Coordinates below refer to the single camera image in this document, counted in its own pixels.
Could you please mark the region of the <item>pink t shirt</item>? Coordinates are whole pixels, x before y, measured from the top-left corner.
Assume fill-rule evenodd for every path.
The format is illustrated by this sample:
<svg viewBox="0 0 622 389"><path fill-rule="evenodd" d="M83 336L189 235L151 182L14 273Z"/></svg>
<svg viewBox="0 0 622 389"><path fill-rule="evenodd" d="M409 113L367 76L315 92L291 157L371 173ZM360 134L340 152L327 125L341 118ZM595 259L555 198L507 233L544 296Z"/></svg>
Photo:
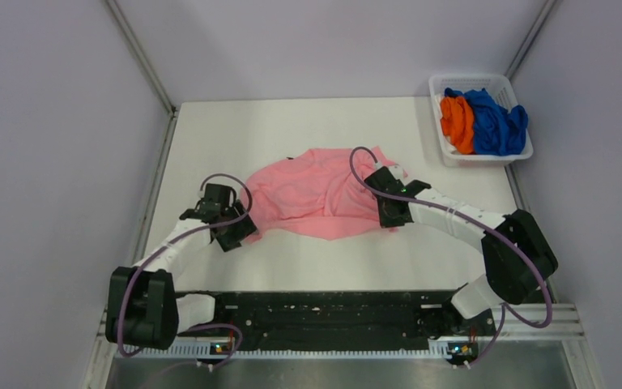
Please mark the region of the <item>pink t shirt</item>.
<svg viewBox="0 0 622 389"><path fill-rule="evenodd" d="M373 194L350 170L349 148L312 148L253 173L250 218L261 234L272 229L337 240L378 230Z"/></svg>

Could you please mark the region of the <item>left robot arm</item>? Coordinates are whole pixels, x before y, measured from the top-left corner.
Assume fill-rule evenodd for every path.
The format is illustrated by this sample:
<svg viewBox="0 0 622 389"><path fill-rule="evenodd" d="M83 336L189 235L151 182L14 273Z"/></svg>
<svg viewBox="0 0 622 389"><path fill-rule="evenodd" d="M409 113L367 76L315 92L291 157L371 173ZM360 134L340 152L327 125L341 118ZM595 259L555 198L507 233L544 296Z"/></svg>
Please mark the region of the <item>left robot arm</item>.
<svg viewBox="0 0 622 389"><path fill-rule="evenodd" d="M206 248L227 252L256 233L249 216L253 196L244 198L226 185L202 185L196 205L182 212L173 230L144 259L131 267L117 267L109 280L104 334L125 347L169 348L178 334L199 326L217 335L227 325L227 313L208 294L178 296L175 282L186 269L189 255Z"/></svg>

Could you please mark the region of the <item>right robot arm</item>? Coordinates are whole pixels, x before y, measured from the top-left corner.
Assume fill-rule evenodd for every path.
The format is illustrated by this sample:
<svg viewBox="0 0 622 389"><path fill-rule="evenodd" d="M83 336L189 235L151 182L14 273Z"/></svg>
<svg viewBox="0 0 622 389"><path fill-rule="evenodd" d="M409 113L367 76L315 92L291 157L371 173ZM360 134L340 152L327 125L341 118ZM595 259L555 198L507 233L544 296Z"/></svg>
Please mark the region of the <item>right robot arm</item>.
<svg viewBox="0 0 622 389"><path fill-rule="evenodd" d="M536 290L551 303L546 280L558 262L529 212L485 211L419 180L403 184L397 172L382 166L361 182L376 198L381 227L433 227L465 242L483 258L483 275L458 289L442 312L448 331L463 334L475 324L476 315L503 304L520 305Z"/></svg>

